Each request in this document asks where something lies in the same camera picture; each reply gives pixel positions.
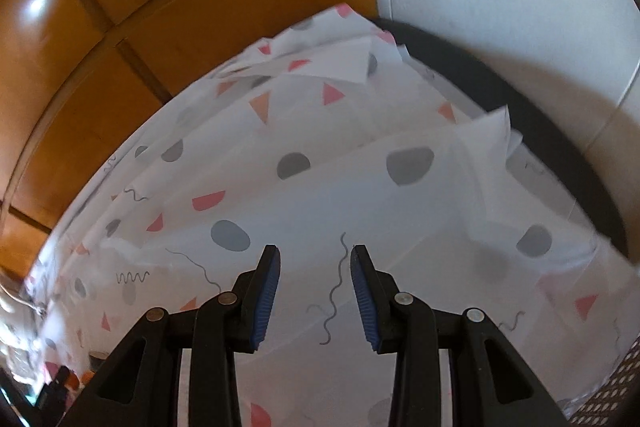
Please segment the black gripper of other arm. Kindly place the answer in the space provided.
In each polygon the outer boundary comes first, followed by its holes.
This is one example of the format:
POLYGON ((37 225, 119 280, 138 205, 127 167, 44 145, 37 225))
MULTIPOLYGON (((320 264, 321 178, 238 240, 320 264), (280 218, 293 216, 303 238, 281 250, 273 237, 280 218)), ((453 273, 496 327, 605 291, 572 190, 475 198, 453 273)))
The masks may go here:
POLYGON ((48 421, 59 421, 66 410, 68 389, 66 381, 70 377, 70 369, 66 365, 58 368, 49 384, 44 384, 36 400, 35 408, 48 421))

